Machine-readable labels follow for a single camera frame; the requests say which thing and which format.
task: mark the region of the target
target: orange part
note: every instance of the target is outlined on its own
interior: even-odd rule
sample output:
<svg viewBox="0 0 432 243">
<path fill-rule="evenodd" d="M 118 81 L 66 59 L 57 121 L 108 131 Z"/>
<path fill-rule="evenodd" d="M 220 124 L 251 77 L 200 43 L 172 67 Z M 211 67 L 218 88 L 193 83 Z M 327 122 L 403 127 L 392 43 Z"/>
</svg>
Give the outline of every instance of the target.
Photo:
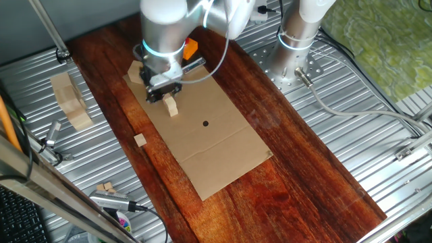
<svg viewBox="0 0 432 243">
<path fill-rule="evenodd" d="M 191 38 L 186 39 L 186 45 L 184 46 L 183 58 L 189 60 L 193 54 L 198 50 L 198 43 Z"/>
</svg>

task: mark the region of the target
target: wooden piece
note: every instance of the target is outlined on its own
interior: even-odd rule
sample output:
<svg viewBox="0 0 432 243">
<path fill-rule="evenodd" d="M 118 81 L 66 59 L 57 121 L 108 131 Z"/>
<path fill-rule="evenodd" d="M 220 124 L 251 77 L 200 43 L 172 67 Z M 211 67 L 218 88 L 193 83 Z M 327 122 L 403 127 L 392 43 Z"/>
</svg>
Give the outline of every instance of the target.
<svg viewBox="0 0 432 243">
<path fill-rule="evenodd" d="M 138 146 L 143 146 L 147 143 L 146 138 L 142 134 L 135 135 L 135 142 Z"/>
<path fill-rule="evenodd" d="M 60 108 L 76 130 L 85 129 L 93 125 L 87 115 L 86 104 L 82 99 L 80 89 L 67 72 L 51 77 L 54 95 Z"/>
<path fill-rule="evenodd" d="M 103 184 L 103 187 L 105 188 L 105 190 L 109 190 L 113 188 L 113 184 L 111 182 L 107 182 Z"/>
<path fill-rule="evenodd" d="M 177 103 L 170 94 L 166 94 L 163 97 L 163 104 L 165 105 L 165 108 L 167 108 L 170 117 L 178 114 Z"/>
<path fill-rule="evenodd" d="M 105 190 L 105 187 L 103 186 L 103 184 L 99 184 L 96 186 L 96 190 Z"/>
<path fill-rule="evenodd" d="M 140 78 L 140 70 L 143 67 L 142 62 L 133 61 L 128 69 L 128 76 L 130 81 L 137 84 L 144 84 L 142 79 Z"/>
<path fill-rule="evenodd" d="M 259 66 L 234 42 L 214 75 L 274 156 L 201 201 L 123 81 L 140 42 L 139 16 L 68 43 L 174 242 L 357 242 L 385 214 L 305 124 Z M 224 38 L 192 38 L 212 70 Z M 136 146 L 135 134 L 148 144 Z"/>
</svg>

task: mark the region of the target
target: wooden block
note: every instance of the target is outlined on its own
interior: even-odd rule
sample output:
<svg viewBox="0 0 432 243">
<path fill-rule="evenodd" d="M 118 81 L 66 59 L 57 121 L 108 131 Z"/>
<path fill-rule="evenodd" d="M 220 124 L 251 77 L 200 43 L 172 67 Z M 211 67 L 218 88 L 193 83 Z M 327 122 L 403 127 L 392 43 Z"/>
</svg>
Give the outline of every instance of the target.
<svg viewBox="0 0 432 243">
<path fill-rule="evenodd" d="M 79 108 L 86 109 L 82 100 L 80 89 L 67 72 L 51 77 L 54 95 L 64 113 L 75 111 Z"/>
<path fill-rule="evenodd" d="M 70 113 L 66 113 L 66 117 L 77 131 L 93 125 L 93 121 L 87 115 L 87 112 L 84 108 L 78 109 Z"/>
<path fill-rule="evenodd" d="M 103 184 L 99 184 L 96 186 L 96 190 L 105 190 L 105 187 L 103 186 Z"/>
<path fill-rule="evenodd" d="M 107 182 L 107 183 L 103 184 L 103 187 L 105 187 L 105 190 L 112 189 L 113 184 L 111 182 Z"/>
<path fill-rule="evenodd" d="M 170 117 L 173 117 L 178 114 L 177 103 L 170 94 L 166 94 L 163 97 L 163 104 L 167 108 Z"/>
<path fill-rule="evenodd" d="M 140 78 L 140 69 L 143 67 L 142 62 L 133 61 L 128 70 L 128 76 L 131 82 L 143 84 Z"/>
<path fill-rule="evenodd" d="M 145 145 L 147 143 L 146 138 L 142 134 L 138 134 L 135 137 L 135 142 L 138 146 Z"/>
</svg>

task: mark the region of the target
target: green cloth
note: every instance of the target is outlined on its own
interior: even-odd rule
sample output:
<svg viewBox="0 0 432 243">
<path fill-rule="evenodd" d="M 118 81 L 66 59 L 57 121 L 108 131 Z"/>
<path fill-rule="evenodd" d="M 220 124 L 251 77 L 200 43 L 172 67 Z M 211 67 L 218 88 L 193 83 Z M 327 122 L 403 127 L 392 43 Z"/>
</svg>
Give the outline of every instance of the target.
<svg viewBox="0 0 432 243">
<path fill-rule="evenodd" d="M 418 0 L 337 0 L 322 26 L 395 102 L 432 85 L 432 12 Z"/>
</svg>

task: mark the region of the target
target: slotted metal surface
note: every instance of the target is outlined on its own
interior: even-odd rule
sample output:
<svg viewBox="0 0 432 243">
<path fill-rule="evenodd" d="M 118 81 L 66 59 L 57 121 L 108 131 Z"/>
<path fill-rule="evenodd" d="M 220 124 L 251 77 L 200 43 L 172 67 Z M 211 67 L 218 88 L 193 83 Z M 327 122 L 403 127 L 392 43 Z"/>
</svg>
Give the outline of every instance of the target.
<svg viewBox="0 0 432 243">
<path fill-rule="evenodd" d="M 271 9 L 279 8 L 277 1 L 268 3 Z M 249 24 L 236 41 L 252 55 L 255 50 L 276 41 L 275 32 L 279 23 L 280 16 L 275 14 L 263 24 Z M 331 53 L 332 57 L 344 60 L 341 54 L 322 43 L 315 43 L 313 49 L 322 55 Z M 311 54 L 323 68 L 323 76 L 314 80 L 315 88 L 330 107 L 339 111 L 389 109 L 381 101 L 379 91 L 366 80 L 359 79 L 349 68 L 339 61 Z M 49 77 L 62 72 L 71 74 L 82 91 L 88 114 L 94 122 L 92 127 L 75 131 L 56 103 Z M 90 194 L 97 184 L 112 182 L 118 192 L 128 193 L 140 204 L 153 207 L 74 64 L 60 65 L 54 50 L 50 50 L 0 67 L 0 79 L 28 117 L 27 126 L 39 138 L 45 136 L 52 120 L 58 119 L 63 123 L 55 150 L 73 154 L 74 161 L 63 163 L 58 169 L 77 187 Z M 425 90 L 425 93 L 418 99 L 424 103 L 431 102 L 432 88 Z M 425 149 L 402 161 L 394 157 L 401 148 L 412 142 L 412 134 L 400 121 L 382 115 L 334 116 L 322 110 L 303 86 L 284 95 L 388 216 L 412 207 L 432 191 L 432 159 Z M 405 101 L 404 104 L 412 112 L 421 108 L 407 105 L 409 103 Z M 69 224 L 48 211 L 44 214 L 52 238 L 55 242 L 62 241 Z M 131 220 L 136 237 L 143 237 L 146 242 L 164 240 L 163 226 L 155 216 L 149 213 L 126 215 Z"/>
<path fill-rule="evenodd" d="M 77 132 L 55 100 L 49 78 L 68 72 L 75 80 L 88 106 L 94 125 Z M 27 117 L 26 125 L 39 138 L 44 138 L 54 119 L 62 123 L 55 151 L 73 154 L 73 161 L 64 161 L 58 170 L 79 189 L 89 195 L 97 184 L 111 182 L 120 193 L 126 193 L 146 207 L 153 208 L 147 193 L 126 158 L 117 138 L 102 114 L 75 64 L 60 65 L 55 50 L 0 68 L 0 80 L 17 107 Z M 47 228 L 54 242 L 62 242 L 70 224 L 43 210 Z M 150 213 L 126 213 L 133 235 L 145 242 L 159 243 L 165 239 L 160 219 Z"/>
</svg>

